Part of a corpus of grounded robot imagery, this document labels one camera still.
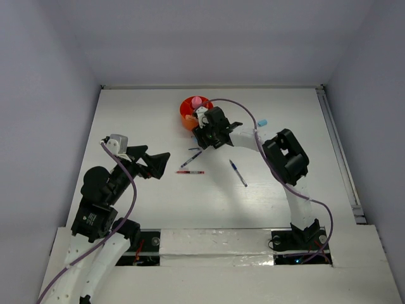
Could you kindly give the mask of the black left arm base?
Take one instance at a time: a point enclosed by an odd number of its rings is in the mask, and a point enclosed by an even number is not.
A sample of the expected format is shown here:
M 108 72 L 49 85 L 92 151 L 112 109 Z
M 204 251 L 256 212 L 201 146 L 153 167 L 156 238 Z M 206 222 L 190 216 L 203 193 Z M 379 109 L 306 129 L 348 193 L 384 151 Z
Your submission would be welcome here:
M 142 230 L 138 244 L 124 252 L 116 266 L 159 266 L 160 237 L 161 231 L 159 230 Z

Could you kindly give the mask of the pink capped sticker bottle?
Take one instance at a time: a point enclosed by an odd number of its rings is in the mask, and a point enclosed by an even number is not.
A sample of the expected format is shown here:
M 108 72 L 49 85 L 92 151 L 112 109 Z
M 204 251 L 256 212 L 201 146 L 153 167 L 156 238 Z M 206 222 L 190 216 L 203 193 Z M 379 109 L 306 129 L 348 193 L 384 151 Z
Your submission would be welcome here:
M 193 109 L 197 109 L 202 105 L 203 101 L 200 96 L 194 96 L 191 100 L 191 106 Z

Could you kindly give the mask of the light blue highlighter cap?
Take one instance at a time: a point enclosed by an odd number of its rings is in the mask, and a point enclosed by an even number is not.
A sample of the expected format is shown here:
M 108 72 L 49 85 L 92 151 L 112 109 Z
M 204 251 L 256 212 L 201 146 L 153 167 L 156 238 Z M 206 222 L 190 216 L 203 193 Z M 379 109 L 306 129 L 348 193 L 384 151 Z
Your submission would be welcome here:
M 260 120 L 257 122 L 258 127 L 264 127 L 267 124 L 268 124 L 267 120 Z

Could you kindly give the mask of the orange translucent highlighter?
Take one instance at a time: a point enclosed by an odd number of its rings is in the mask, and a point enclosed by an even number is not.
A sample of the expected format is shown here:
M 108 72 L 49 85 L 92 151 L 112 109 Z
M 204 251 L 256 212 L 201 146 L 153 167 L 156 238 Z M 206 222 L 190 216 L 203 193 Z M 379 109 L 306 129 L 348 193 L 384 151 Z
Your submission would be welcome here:
M 185 120 L 188 122 L 198 122 L 198 118 L 193 115 L 186 115 Z

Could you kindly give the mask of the purple gel pen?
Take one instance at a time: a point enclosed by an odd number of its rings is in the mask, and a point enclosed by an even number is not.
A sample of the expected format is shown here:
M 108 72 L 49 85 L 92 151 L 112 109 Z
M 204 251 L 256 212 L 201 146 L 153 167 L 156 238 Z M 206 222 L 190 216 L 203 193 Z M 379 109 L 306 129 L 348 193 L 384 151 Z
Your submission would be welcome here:
M 186 162 L 181 164 L 180 168 L 186 167 L 190 162 L 193 162 L 199 155 L 202 154 L 202 151 L 197 152 L 195 155 L 191 156 Z

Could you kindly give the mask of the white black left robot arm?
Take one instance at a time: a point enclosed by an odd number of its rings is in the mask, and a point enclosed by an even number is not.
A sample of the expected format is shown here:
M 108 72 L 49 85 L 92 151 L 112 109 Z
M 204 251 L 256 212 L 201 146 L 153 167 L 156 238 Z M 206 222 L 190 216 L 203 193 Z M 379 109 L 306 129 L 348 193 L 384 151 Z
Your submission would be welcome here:
M 69 303 L 94 303 L 112 268 L 123 254 L 139 254 L 147 246 L 140 224 L 129 219 L 134 203 L 119 218 L 115 203 L 134 179 L 162 178 L 170 153 L 149 155 L 148 147 L 127 146 L 107 138 L 101 147 L 115 161 L 112 170 L 96 166 L 84 175 L 82 199 L 71 227 L 70 247 L 62 278 Z

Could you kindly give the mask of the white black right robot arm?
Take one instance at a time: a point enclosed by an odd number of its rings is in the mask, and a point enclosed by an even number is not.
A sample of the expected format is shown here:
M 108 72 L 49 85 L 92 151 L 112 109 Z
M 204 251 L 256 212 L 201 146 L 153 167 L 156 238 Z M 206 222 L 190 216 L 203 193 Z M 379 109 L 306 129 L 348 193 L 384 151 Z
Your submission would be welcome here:
M 230 123 L 217 106 L 210 110 L 201 106 L 193 116 L 198 120 L 198 126 L 192 132 L 202 149 L 229 145 L 251 149 L 262 156 L 271 174 L 285 189 L 292 243 L 298 248 L 308 247 L 320 225 L 313 217 L 304 180 L 309 158 L 292 131 L 283 129 L 274 136 L 261 135 L 257 127 L 245 128 L 240 122 Z

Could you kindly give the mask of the blue ballpoint pen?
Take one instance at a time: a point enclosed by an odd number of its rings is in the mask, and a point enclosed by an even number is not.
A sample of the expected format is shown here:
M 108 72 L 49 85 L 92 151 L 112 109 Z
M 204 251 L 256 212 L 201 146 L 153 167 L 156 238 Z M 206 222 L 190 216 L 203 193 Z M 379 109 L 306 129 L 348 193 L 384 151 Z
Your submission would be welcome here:
M 243 176 L 241 175 L 241 173 L 239 172 L 239 169 L 237 168 L 236 164 L 232 161 L 229 160 L 230 165 L 232 167 L 232 169 L 234 170 L 234 172 L 237 174 L 237 177 L 239 178 L 239 180 L 241 181 L 241 183 L 243 184 L 244 187 L 248 187 L 247 182 L 245 181 L 245 179 L 243 178 Z

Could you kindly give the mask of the orange round divided organizer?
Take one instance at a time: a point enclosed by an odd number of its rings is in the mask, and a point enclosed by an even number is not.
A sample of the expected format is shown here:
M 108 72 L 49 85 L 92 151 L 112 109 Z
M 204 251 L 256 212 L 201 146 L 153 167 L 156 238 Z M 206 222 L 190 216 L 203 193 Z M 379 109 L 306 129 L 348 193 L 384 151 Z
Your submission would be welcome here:
M 199 125 L 198 122 L 188 122 L 185 120 L 186 115 L 193 115 L 194 109 L 191 106 L 191 100 L 193 97 L 194 96 L 191 96 L 191 97 L 183 100 L 180 105 L 180 108 L 179 108 L 182 125 L 186 130 L 189 130 L 189 131 L 192 131 L 193 128 L 195 128 Z M 202 99 L 202 102 L 208 101 L 208 98 L 205 98 L 203 96 L 200 96 L 200 97 Z

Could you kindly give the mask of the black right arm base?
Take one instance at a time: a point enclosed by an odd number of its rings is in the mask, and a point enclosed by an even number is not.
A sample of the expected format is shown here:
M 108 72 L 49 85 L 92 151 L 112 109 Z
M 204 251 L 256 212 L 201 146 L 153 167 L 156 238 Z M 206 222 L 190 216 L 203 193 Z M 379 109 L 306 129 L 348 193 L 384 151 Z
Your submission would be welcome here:
M 324 228 L 318 219 L 305 230 L 290 225 L 290 229 L 271 232 L 268 247 L 273 251 L 275 265 L 332 265 L 329 246 L 326 245 L 317 255 L 327 240 Z

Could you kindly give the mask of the red gel pen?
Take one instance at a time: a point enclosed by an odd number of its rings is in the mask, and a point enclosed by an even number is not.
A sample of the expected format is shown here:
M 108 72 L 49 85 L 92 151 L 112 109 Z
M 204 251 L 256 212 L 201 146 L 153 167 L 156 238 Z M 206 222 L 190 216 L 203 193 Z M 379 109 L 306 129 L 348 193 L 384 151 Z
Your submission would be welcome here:
M 192 175 L 202 175 L 205 174 L 205 171 L 201 170 L 177 170 L 176 174 L 192 174 Z

